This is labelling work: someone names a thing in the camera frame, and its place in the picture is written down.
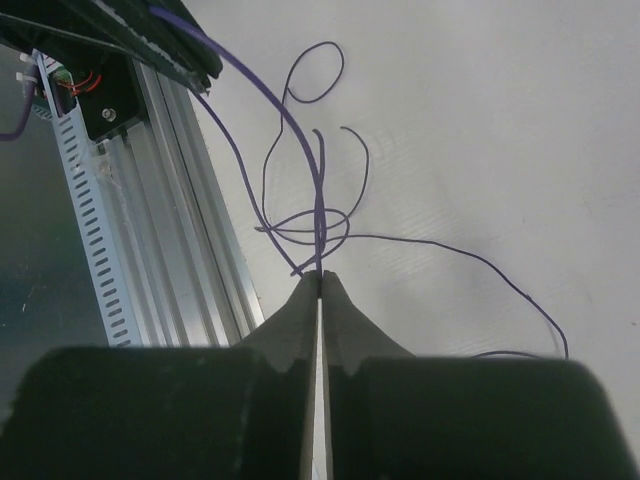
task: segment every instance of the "white surface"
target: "white surface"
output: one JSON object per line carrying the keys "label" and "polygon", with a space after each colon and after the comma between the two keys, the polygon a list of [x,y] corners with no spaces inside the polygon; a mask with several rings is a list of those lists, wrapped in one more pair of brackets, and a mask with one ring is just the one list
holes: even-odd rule
{"label": "white surface", "polygon": [[[186,2],[201,26],[279,95],[306,47],[341,44],[342,82],[296,105],[328,142],[326,197],[348,210],[372,150],[354,231],[430,238],[486,256],[561,324],[572,357],[606,386],[640,455],[640,4],[636,0]],[[293,82],[323,90],[337,55]],[[239,142],[256,189],[275,111],[226,68],[210,102]],[[235,160],[198,109],[265,316],[295,280],[257,224]],[[289,132],[269,174],[273,219],[310,208]],[[289,249],[300,260],[310,250]],[[331,257],[357,305],[421,354],[495,348],[559,352],[544,320],[486,267],[434,249],[352,240]]]}

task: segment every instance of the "red wire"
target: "red wire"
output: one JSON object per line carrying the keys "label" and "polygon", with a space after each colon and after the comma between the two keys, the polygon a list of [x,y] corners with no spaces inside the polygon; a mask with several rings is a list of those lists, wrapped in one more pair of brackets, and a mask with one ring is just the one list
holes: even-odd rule
{"label": "red wire", "polygon": [[93,82],[93,84],[91,86],[89,86],[86,90],[81,90],[81,91],[75,90],[71,95],[73,97],[76,97],[76,96],[81,95],[83,93],[88,93],[91,90],[94,90],[98,85],[100,85],[100,82],[102,82],[102,74],[98,75],[98,78],[96,78],[96,81]]}
{"label": "red wire", "polygon": [[81,81],[80,83],[76,83],[76,84],[71,84],[71,85],[62,85],[63,87],[69,88],[69,89],[76,89],[78,87],[81,87],[83,85],[86,85],[87,83],[89,83],[89,81],[93,78],[93,70],[91,70],[91,73],[89,73],[89,76],[87,78],[85,78],[83,81]]}

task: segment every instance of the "dark background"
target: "dark background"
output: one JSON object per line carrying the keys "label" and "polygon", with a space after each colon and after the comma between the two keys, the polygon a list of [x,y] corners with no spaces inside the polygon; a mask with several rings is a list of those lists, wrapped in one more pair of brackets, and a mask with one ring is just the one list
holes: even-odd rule
{"label": "dark background", "polygon": [[[19,54],[0,46],[0,131],[15,128],[24,96]],[[31,115],[0,142],[0,422],[20,378],[47,351],[106,345],[53,129]]]}

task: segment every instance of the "metal frame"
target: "metal frame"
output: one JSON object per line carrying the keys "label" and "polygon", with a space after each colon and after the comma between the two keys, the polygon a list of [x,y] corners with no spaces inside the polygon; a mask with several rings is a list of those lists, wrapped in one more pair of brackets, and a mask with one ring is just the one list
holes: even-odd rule
{"label": "metal frame", "polygon": [[[47,71],[44,63],[42,69]],[[126,133],[92,144],[79,107],[53,120],[63,162],[68,163],[68,146],[59,124],[69,117],[86,152],[80,163],[91,166],[85,175],[101,206],[95,215],[105,242],[112,244],[110,268],[121,279],[126,321],[137,331],[127,346],[234,344],[263,316],[188,93],[147,67],[138,64],[136,71],[148,119]],[[71,172],[67,182],[73,197]],[[79,206],[74,197],[94,276],[94,245]],[[100,285],[94,276],[99,300]],[[101,312],[109,333],[112,317]]]}

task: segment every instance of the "slotted cable channel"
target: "slotted cable channel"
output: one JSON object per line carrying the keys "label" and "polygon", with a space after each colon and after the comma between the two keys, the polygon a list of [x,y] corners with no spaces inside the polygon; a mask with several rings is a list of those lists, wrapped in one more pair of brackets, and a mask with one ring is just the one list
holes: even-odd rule
{"label": "slotted cable channel", "polygon": [[[46,79],[60,64],[41,55],[38,66]],[[51,111],[56,112],[51,87],[47,81],[44,85]],[[91,168],[95,145],[87,137],[80,107],[76,106],[61,118],[54,113],[52,124],[109,345],[140,346],[142,340],[109,228],[105,203],[96,173]]]}

